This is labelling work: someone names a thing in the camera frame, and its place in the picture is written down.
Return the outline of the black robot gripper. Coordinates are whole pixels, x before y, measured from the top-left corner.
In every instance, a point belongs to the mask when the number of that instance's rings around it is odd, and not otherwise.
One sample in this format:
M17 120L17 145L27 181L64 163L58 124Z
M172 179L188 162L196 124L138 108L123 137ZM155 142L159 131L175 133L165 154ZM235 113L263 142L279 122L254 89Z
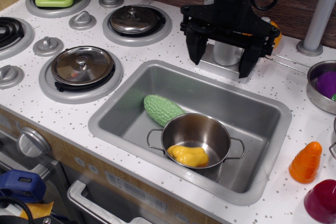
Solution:
M198 65L208 39L244 48L239 78L247 78L259 58L270 55L279 28L258 17L253 9L269 10L277 4L258 6L255 0L213 0L211 4L184 5L181 30L186 36L190 59Z

